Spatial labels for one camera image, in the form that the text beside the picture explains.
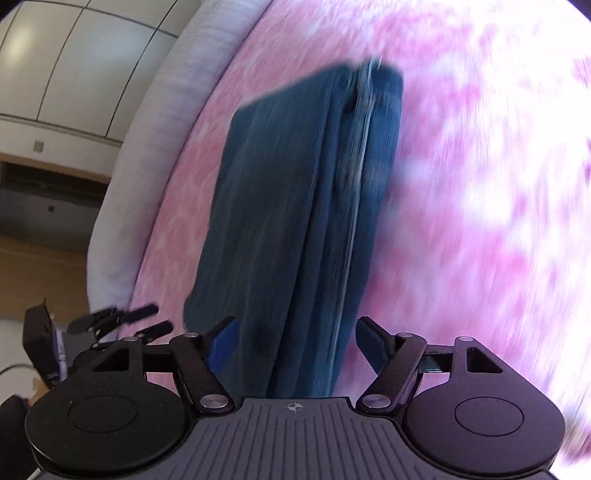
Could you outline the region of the white wardrobe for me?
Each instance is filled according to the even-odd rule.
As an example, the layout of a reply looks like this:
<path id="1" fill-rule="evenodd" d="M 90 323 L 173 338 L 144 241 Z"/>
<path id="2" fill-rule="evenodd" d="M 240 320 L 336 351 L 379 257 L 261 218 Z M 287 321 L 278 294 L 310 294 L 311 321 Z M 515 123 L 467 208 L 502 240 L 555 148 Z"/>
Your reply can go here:
<path id="1" fill-rule="evenodd" d="M 1 22 L 1 114 L 124 139 L 199 1 L 23 1 Z"/>

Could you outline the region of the blue denim jeans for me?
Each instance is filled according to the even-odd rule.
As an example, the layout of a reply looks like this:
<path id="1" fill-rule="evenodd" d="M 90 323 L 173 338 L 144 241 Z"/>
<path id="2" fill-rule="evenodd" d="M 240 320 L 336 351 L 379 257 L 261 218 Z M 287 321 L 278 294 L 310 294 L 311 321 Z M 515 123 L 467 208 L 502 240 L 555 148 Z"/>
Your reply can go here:
<path id="1" fill-rule="evenodd" d="M 334 391 L 370 274 L 403 91 L 393 67 L 339 64 L 233 115 L 184 304 L 190 331 L 238 319 L 238 344 L 218 372 L 231 396 Z"/>

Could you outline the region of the striped white duvet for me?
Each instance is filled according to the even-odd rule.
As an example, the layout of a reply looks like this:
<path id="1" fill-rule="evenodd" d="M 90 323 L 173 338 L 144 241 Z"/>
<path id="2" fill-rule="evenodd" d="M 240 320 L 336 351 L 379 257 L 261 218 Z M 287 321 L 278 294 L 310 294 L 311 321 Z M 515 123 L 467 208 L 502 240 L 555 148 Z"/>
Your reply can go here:
<path id="1" fill-rule="evenodd" d="M 91 310 L 127 307 L 171 172 L 200 112 L 270 4 L 206 1 L 157 71 L 115 161 L 87 253 Z"/>

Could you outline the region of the pink floral bed blanket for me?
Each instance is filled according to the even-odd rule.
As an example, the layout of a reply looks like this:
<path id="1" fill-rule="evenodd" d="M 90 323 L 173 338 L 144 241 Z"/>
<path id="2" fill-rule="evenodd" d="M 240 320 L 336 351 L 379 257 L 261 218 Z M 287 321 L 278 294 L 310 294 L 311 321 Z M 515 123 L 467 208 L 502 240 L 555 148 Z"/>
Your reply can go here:
<path id="1" fill-rule="evenodd" d="M 133 303 L 181 323 L 235 110 L 370 58 L 404 96 L 361 313 L 477 338 L 563 411 L 555 475 L 588 478 L 590 23 L 567 1 L 271 3 L 175 165 Z"/>

